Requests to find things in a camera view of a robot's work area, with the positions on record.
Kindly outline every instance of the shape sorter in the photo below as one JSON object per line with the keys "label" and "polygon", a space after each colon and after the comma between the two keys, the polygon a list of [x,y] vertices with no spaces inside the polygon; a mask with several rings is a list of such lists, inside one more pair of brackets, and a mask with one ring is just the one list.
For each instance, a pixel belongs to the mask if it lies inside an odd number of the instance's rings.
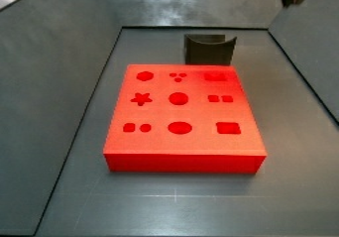
{"label": "shape sorter", "polygon": [[254,174],[266,149],[235,68],[130,65],[103,154],[119,172]]}

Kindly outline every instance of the gray table surface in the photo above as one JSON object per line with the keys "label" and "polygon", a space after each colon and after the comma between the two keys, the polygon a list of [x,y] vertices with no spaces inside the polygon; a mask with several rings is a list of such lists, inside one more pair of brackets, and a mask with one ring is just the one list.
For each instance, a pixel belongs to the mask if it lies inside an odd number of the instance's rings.
{"label": "gray table surface", "polygon": [[[255,176],[111,173],[102,155],[126,67],[183,63],[185,34],[239,37],[233,65],[268,148]],[[339,130],[268,31],[125,29],[38,236],[338,235]]]}

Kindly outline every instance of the gray wall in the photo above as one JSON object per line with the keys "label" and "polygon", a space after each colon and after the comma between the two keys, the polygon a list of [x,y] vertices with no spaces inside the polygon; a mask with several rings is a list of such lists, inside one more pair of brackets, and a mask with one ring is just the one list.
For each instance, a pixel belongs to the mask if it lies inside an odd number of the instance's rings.
{"label": "gray wall", "polygon": [[103,0],[0,14],[0,234],[34,234],[118,36]]}
{"label": "gray wall", "polygon": [[269,31],[339,121],[338,0],[306,0],[290,7]]}

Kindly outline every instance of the star-shaped hole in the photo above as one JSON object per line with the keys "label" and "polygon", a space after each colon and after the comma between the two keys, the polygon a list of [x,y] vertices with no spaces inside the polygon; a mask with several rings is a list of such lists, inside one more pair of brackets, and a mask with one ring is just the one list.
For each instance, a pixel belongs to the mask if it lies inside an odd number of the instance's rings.
{"label": "star-shaped hole", "polygon": [[131,102],[137,102],[138,106],[143,106],[146,102],[153,102],[153,99],[150,99],[150,93],[135,93],[135,98],[131,99]]}

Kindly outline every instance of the metal panel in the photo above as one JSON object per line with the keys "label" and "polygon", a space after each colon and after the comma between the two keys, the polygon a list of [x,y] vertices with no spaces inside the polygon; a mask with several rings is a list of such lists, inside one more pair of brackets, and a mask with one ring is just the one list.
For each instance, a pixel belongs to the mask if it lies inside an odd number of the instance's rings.
{"label": "metal panel", "polygon": [[0,16],[0,234],[34,234],[119,26],[102,0],[22,0]]}
{"label": "metal panel", "polygon": [[306,0],[284,10],[270,32],[339,121],[338,0]]}
{"label": "metal panel", "polygon": [[[183,63],[186,34],[239,37],[234,65],[268,148],[255,176],[123,174],[102,154],[130,63]],[[123,30],[39,236],[339,234],[339,130],[268,32]]]}

